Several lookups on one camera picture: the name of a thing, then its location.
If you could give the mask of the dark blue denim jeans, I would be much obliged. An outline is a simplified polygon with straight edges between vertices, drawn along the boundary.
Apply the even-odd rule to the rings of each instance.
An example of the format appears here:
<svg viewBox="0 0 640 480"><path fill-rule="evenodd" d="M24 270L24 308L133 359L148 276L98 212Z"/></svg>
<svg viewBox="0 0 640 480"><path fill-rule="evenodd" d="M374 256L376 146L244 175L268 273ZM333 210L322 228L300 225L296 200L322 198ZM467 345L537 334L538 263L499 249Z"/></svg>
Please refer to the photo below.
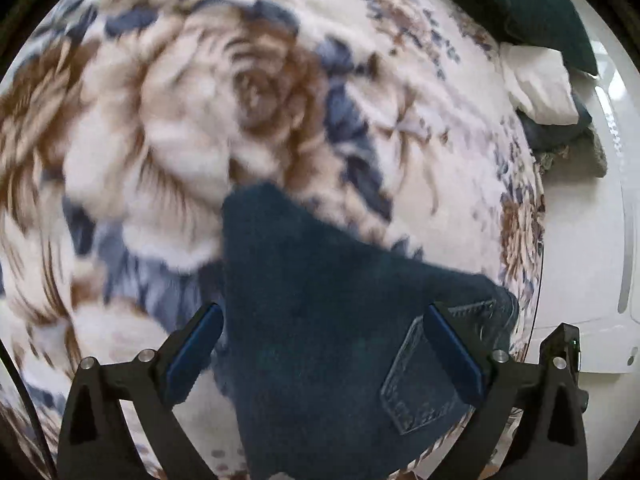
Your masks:
<svg viewBox="0 0 640 480"><path fill-rule="evenodd" d="M275 186L224 202L232 403L250 475L384 479L468 414L423 329L442 304L507 349L515 297L489 278L361 243Z"/></svg>

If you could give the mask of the grey folded cloth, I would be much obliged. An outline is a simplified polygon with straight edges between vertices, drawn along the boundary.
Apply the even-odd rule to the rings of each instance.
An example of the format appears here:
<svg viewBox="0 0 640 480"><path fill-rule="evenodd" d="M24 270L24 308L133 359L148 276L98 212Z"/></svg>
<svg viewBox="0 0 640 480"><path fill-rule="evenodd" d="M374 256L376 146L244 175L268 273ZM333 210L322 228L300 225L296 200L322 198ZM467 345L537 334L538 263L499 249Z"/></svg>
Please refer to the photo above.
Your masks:
<svg viewBox="0 0 640 480"><path fill-rule="evenodd" d="M602 179L608 173L608 158L593 126L568 143L535 153L542 174L568 172L579 179Z"/></svg>

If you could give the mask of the dark blue folded garment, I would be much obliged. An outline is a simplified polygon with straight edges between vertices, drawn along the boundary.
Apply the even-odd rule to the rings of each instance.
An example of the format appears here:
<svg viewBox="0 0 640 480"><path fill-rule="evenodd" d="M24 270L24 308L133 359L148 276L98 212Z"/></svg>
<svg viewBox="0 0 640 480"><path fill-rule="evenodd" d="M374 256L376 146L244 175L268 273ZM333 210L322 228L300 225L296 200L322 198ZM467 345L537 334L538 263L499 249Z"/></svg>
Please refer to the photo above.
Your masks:
<svg viewBox="0 0 640 480"><path fill-rule="evenodd" d="M534 152L551 151L552 148L570 144L592 125L592 117L580 97L573 92L572 98L578 111L578 122L574 125L539 125L523 112L518 112L527 143Z"/></svg>

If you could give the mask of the white pillow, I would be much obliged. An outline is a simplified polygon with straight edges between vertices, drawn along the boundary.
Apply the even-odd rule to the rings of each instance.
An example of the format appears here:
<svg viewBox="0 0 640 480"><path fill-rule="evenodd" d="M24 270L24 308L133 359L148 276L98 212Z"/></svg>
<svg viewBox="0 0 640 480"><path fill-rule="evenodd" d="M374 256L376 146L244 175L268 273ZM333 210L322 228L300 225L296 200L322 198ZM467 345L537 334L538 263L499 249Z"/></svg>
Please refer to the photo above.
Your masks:
<svg viewBox="0 0 640 480"><path fill-rule="evenodd" d="M503 42L499 55L504 83L517 110L538 125L578 123L570 75L560 51Z"/></svg>

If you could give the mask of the floral fleece blanket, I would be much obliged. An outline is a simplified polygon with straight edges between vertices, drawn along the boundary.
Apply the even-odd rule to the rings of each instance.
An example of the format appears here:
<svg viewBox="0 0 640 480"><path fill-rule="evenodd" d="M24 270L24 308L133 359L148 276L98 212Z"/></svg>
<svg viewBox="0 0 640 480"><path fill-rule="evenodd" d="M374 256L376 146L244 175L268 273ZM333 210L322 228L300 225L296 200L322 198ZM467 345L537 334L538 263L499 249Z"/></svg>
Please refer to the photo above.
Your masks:
<svg viewBox="0 0 640 480"><path fill-rule="evenodd" d="M85 356L217 297L222 203L260 180L509 289L525 356L544 192L499 44L452 0L60 0L1 84L1 340L48 445Z"/></svg>

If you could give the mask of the dark green cushion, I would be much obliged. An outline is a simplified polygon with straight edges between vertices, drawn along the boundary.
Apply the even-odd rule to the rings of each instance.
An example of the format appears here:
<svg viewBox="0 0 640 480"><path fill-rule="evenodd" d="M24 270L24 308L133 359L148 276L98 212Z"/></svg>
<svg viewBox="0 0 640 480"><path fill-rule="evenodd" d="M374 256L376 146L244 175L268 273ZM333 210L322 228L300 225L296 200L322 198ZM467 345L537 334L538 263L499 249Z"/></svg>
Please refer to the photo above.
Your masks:
<svg viewBox="0 0 640 480"><path fill-rule="evenodd" d="M558 50L574 70L597 75L588 34L570 0L480 0L474 10L495 38Z"/></svg>

